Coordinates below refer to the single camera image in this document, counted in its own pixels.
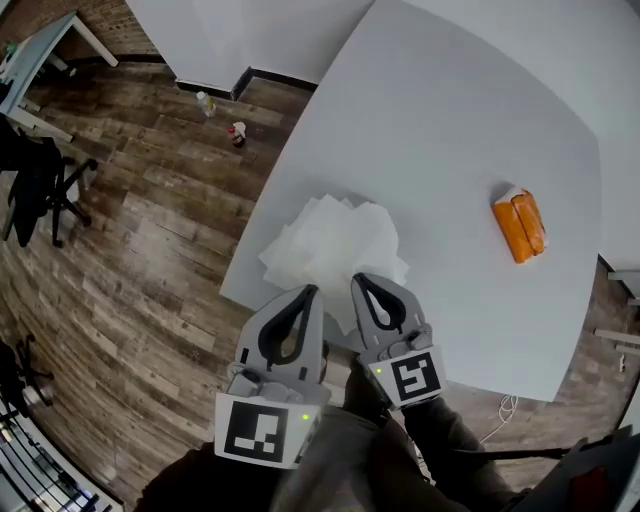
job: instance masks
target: orange package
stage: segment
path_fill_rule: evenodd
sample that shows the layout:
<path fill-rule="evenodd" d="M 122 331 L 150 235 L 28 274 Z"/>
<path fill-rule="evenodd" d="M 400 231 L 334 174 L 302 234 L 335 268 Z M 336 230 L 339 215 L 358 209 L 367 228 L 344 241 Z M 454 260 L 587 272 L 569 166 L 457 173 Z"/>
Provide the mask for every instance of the orange package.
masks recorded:
<path fill-rule="evenodd" d="M 544 252 L 547 234 L 531 193 L 522 188 L 512 188 L 496 201 L 493 213 L 516 263 L 525 263 Z"/>

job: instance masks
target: plastic bottle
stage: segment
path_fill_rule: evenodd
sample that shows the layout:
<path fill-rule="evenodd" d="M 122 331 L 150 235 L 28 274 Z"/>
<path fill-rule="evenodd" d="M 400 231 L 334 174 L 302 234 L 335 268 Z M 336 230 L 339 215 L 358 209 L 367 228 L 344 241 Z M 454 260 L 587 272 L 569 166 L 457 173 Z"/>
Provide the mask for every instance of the plastic bottle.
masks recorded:
<path fill-rule="evenodd" d="M 241 148 L 244 146 L 246 141 L 244 135 L 240 130 L 237 130 L 235 126 L 229 128 L 229 139 L 231 139 L 231 144 L 233 144 L 237 148 Z"/>
<path fill-rule="evenodd" d="M 204 114 L 207 117 L 213 117 L 216 113 L 216 104 L 213 102 L 213 98 L 204 91 L 196 94 L 196 98 L 198 98 L 198 103 Z"/>

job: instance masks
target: white tissue paper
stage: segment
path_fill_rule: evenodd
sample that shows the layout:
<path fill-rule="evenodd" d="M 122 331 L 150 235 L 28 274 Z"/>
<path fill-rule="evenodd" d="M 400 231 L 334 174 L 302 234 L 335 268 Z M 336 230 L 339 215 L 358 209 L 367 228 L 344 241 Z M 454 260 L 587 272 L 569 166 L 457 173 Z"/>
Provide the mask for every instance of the white tissue paper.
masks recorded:
<path fill-rule="evenodd" d="M 346 335 L 356 327 L 351 278 L 370 272 L 404 285 L 409 266 L 397 252 L 398 233 L 385 208 L 354 208 L 326 195 L 311 199 L 259 258 L 267 267 L 265 281 L 283 290 L 317 285 L 325 311 Z"/>

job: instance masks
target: white desk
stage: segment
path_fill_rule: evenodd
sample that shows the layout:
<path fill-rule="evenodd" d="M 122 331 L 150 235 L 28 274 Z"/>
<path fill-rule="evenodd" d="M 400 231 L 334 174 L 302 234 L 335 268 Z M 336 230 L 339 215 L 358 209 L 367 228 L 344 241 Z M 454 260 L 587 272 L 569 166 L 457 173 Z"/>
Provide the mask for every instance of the white desk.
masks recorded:
<path fill-rule="evenodd" d="M 2 103 L 0 103 L 0 114 L 10 117 L 27 128 L 38 126 L 67 142 L 71 142 L 73 139 L 71 135 L 27 112 L 21 105 L 24 100 L 24 95 L 36 76 L 36 73 L 44 62 L 52 56 L 53 49 L 71 27 L 74 27 L 109 65 L 118 65 L 116 58 L 96 36 L 91 33 L 87 26 L 80 21 L 80 18 L 78 18 L 74 11 L 50 23 L 20 43 L 18 50 L 0 77 L 5 83 L 13 80 L 9 94 Z"/>
<path fill-rule="evenodd" d="M 524 266 L 490 208 L 506 182 L 534 194 L 550 240 Z M 557 96 L 456 25 L 380 0 L 296 126 L 221 293 L 253 309 L 278 294 L 257 256 L 310 197 L 325 193 L 389 210 L 411 266 L 407 286 L 451 380 L 554 398 L 580 334 L 600 238 L 597 142 Z M 330 320 L 325 338 L 345 343 Z"/>

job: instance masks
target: person's arm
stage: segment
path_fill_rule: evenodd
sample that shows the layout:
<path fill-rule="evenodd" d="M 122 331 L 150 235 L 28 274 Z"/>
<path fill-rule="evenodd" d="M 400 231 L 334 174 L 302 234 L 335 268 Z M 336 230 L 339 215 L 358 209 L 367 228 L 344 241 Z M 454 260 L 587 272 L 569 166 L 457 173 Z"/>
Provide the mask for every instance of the person's arm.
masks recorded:
<path fill-rule="evenodd" d="M 455 456 L 448 450 L 484 451 L 471 431 L 442 398 L 403 410 L 407 433 L 431 476 L 448 498 L 470 510 L 496 511 L 514 496 L 494 462 Z"/>
<path fill-rule="evenodd" d="M 142 491 L 135 512 L 227 510 L 229 503 L 238 510 L 267 512 L 281 473 L 217 457 L 213 443 L 205 443 L 156 476 Z M 239 489 L 246 492 L 233 494 Z"/>

